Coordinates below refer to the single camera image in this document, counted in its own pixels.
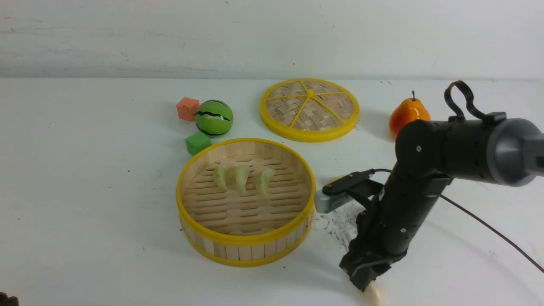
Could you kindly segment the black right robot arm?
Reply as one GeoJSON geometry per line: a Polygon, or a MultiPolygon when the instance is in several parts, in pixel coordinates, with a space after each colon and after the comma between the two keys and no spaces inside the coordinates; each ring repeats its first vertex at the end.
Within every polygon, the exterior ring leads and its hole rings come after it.
{"type": "Polygon", "coordinates": [[[376,172],[353,172],[331,184],[363,205],[357,235],[340,268],[365,291],[406,256],[410,243],[454,179],[509,187],[543,176],[543,133],[526,119],[486,124],[479,120],[406,125],[396,139],[396,164],[385,184],[376,172]]]}

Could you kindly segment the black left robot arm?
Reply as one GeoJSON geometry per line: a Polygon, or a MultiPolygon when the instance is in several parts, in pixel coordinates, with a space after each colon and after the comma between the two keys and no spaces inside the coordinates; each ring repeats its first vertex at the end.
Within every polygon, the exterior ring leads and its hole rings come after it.
{"type": "Polygon", "coordinates": [[[5,292],[0,292],[0,306],[19,306],[19,299],[15,296],[8,296],[5,292]]]}

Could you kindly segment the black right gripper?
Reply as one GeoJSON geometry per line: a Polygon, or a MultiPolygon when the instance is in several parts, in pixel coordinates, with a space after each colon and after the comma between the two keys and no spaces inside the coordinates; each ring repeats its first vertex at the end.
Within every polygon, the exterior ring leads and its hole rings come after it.
{"type": "Polygon", "coordinates": [[[402,260],[408,250],[395,254],[379,246],[367,229],[373,221],[369,211],[360,212],[355,221],[357,235],[349,242],[348,250],[340,260],[339,267],[346,273],[352,285],[364,292],[370,287],[370,283],[386,273],[393,263],[402,260]]]}

